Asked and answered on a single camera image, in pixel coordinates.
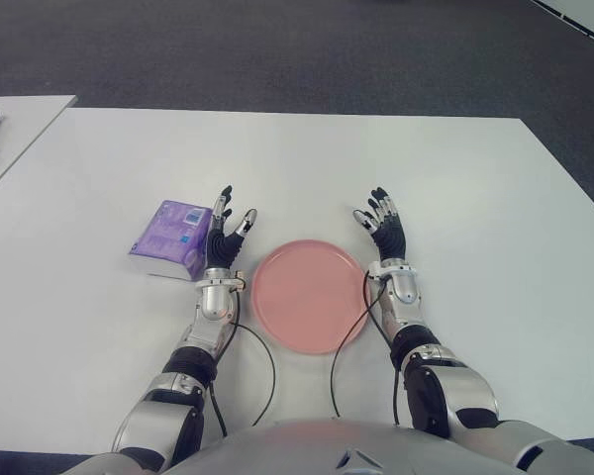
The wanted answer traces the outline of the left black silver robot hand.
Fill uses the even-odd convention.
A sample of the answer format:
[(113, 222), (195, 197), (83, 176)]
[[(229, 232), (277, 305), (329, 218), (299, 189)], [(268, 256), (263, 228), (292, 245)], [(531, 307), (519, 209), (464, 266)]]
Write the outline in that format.
[(236, 228), (230, 234), (225, 234), (224, 225), (232, 213), (232, 210), (227, 208), (232, 201), (232, 191), (232, 185), (224, 188), (212, 210), (206, 238), (207, 269), (231, 268), (257, 218), (257, 209), (249, 209)]

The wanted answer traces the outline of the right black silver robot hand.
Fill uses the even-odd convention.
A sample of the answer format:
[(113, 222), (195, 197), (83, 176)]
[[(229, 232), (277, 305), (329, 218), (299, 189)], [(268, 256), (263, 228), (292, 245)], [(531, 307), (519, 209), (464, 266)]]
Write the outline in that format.
[(354, 210), (352, 215), (371, 236), (380, 260), (406, 257), (406, 237), (397, 208), (389, 194), (381, 187), (370, 192), (367, 204), (372, 213)]

